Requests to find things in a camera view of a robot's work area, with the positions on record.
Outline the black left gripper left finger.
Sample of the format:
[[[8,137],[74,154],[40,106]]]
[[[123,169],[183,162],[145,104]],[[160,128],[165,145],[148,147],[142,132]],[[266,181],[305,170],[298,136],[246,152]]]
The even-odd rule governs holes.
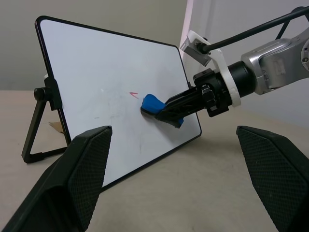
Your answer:
[[[5,232],[85,232],[101,193],[112,127],[76,136],[41,175]]]

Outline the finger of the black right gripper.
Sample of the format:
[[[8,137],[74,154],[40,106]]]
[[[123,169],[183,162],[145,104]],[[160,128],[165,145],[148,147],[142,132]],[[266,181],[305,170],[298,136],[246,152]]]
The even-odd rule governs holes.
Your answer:
[[[192,87],[180,94],[170,97],[165,102],[165,105],[166,108],[203,108],[201,90]]]
[[[205,102],[201,99],[176,99],[168,100],[166,106],[154,117],[155,119],[168,123],[175,128],[180,128],[183,119],[191,114],[205,108]]]

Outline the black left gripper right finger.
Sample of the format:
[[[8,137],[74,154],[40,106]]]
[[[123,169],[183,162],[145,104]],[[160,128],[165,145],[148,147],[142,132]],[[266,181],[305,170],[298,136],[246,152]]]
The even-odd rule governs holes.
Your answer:
[[[280,232],[309,230],[309,159],[286,137],[238,126],[252,185]]]

